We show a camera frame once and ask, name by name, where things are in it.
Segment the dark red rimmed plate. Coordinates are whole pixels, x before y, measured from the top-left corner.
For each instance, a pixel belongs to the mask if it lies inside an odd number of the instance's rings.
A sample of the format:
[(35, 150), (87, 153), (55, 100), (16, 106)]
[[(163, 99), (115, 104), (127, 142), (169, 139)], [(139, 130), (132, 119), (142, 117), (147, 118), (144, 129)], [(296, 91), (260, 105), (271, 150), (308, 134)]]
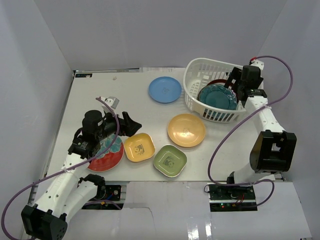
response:
[(209, 86), (209, 85), (218, 84), (218, 85), (223, 85), (224, 86), (226, 84), (226, 82), (227, 82), (226, 79), (215, 79), (215, 80), (210, 81), (207, 85)]

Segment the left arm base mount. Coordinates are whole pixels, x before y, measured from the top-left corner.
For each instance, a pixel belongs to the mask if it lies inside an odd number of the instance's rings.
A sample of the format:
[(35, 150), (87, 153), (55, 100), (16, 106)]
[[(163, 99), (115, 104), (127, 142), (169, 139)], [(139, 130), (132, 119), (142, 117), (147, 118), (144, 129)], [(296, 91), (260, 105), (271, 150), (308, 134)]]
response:
[(106, 185), (104, 192), (89, 200), (83, 210), (121, 210), (126, 198), (124, 185)]

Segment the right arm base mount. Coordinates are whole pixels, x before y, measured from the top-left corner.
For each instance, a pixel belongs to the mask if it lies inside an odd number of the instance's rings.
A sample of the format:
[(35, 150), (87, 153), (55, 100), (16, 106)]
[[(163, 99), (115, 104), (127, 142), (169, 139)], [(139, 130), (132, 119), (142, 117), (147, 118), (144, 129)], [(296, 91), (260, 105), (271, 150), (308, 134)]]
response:
[(209, 207), (214, 212), (257, 211), (257, 201), (252, 186), (219, 186), (207, 184), (203, 188), (209, 197)]

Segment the teal scalloped plate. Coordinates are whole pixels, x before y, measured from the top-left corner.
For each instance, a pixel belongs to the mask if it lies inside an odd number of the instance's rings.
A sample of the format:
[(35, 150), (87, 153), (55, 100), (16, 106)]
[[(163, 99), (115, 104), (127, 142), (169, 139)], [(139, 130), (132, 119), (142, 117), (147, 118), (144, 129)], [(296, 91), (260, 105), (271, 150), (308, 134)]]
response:
[(221, 84), (207, 85), (199, 92), (197, 100), (222, 110), (236, 110), (238, 105), (235, 93)]

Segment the white plastic dish bin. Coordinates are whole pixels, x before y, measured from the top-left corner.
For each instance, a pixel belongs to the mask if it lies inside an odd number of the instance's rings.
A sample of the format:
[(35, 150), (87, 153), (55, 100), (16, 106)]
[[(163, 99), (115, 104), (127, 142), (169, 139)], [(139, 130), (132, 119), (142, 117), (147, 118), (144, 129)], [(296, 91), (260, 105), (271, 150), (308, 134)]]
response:
[(234, 67), (243, 68), (241, 65), (203, 57), (191, 60), (184, 71), (182, 81), (184, 101), (188, 109), (198, 113), (201, 118), (216, 123), (229, 123), (242, 117), (246, 110), (241, 102), (237, 102), (236, 110), (225, 110), (197, 100), (199, 92), (209, 82), (216, 79), (227, 80)]

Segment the red teal flower plate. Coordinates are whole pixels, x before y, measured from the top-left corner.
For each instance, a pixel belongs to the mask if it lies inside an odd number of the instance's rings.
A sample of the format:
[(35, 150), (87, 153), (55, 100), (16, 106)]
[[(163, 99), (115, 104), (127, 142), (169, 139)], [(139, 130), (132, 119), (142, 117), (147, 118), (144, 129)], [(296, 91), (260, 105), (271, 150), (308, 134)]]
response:
[(106, 172), (114, 168), (121, 161), (124, 155), (124, 144), (119, 136), (112, 146), (105, 151), (114, 138), (115, 135), (112, 134), (100, 141), (100, 150), (97, 153), (98, 157), (89, 164), (89, 170), (97, 173)]

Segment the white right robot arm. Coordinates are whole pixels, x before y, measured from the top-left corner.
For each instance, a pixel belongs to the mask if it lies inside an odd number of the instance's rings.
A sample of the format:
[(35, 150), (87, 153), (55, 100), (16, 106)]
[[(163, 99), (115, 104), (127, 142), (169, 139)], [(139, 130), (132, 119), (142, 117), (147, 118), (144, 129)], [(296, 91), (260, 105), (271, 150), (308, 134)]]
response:
[(242, 183), (256, 183), (260, 179), (287, 172), (292, 163), (297, 137), (287, 132), (278, 123), (267, 94), (259, 86), (262, 83), (261, 69), (245, 65), (234, 67), (225, 88), (230, 87), (245, 110), (252, 116), (258, 137), (249, 154), (249, 163), (232, 172), (227, 178), (226, 195), (236, 200), (244, 193)]

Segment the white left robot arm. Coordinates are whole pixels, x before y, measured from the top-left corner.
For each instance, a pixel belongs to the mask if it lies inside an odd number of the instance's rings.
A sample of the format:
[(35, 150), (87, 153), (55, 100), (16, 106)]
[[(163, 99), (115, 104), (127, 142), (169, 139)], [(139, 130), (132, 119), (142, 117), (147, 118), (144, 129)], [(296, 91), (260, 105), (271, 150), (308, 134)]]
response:
[(25, 232), (40, 240), (61, 240), (68, 223), (85, 203), (105, 196), (106, 181), (97, 174), (83, 177), (84, 170), (97, 156), (101, 141), (109, 136), (133, 136), (142, 124), (124, 111), (118, 118), (110, 112), (89, 110), (73, 137), (61, 168), (45, 193), (32, 205), (26, 205), (21, 218)]

